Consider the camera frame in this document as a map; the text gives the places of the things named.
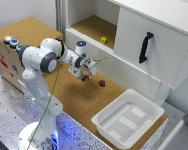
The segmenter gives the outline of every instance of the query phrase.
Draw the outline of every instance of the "white tray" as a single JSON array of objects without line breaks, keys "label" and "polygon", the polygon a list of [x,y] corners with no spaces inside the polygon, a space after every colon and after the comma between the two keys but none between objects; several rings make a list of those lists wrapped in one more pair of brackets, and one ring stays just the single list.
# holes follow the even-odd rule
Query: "white tray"
[{"label": "white tray", "polygon": [[127,90],[91,120],[113,145],[130,149],[163,113],[160,106],[134,90]]}]

